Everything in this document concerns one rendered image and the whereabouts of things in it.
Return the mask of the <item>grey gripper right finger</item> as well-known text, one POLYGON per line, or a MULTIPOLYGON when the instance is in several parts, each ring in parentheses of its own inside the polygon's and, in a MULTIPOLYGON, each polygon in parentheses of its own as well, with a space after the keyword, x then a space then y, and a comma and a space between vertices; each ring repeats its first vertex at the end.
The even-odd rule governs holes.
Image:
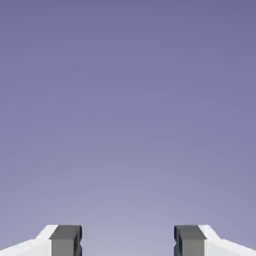
POLYGON ((208 224, 174 226, 173 256, 256 256, 256 249, 222 239, 208 224))

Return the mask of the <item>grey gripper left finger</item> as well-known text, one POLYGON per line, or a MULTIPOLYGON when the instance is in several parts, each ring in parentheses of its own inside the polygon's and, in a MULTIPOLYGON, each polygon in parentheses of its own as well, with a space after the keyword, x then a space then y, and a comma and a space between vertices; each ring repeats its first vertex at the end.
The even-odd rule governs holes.
POLYGON ((81 225, 49 224, 37 237, 0 250, 0 256, 83 256, 81 225))

